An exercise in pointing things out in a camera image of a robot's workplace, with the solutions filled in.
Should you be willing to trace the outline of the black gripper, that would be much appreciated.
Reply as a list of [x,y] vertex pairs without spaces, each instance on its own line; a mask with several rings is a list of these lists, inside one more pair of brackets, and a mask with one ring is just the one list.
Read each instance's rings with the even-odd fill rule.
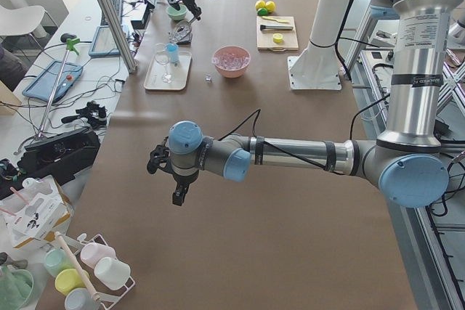
[[201,19],[201,8],[197,7],[195,0],[168,0],[170,6],[174,7],[175,9],[179,9],[181,3],[183,3],[187,9],[193,14],[193,20],[200,20]]
[[[166,136],[160,144],[155,146],[149,154],[149,160],[146,165],[149,174],[155,174],[157,170],[172,175],[173,168],[171,166],[170,150],[167,146],[168,137]],[[188,193],[190,184],[186,181],[178,181],[175,190],[172,194],[172,203],[174,205],[183,205],[185,197]]]

